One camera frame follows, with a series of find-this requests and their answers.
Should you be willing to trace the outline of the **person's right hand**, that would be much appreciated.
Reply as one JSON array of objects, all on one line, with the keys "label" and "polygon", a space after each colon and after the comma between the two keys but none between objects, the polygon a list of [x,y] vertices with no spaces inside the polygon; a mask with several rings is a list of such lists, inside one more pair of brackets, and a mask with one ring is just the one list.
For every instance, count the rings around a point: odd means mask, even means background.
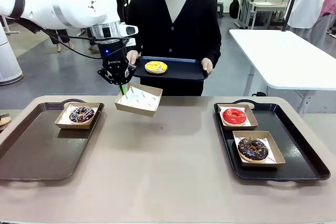
[{"label": "person's right hand", "polygon": [[136,50],[130,50],[127,53],[127,59],[130,64],[134,65],[139,57],[139,53]]}]

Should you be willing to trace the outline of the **person's left hand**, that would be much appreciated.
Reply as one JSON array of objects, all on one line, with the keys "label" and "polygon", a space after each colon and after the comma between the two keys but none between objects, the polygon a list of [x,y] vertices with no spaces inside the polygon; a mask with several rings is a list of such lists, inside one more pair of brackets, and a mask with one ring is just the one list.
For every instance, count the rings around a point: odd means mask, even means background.
[{"label": "person's left hand", "polygon": [[213,63],[210,59],[208,58],[204,58],[202,61],[201,61],[201,65],[202,65],[202,68],[203,70],[208,74],[210,75],[212,72],[213,72]]}]

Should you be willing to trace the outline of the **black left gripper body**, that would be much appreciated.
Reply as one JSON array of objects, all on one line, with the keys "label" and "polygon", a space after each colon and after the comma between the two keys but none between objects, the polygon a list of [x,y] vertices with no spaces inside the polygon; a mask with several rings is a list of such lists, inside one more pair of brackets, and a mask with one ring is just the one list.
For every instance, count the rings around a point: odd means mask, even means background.
[{"label": "black left gripper body", "polygon": [[102,68],[118,76],[122,81],[122,66],[129,62],[124,43],[118,40],[111,44],[98,44],[98,49],[102,59]]}]

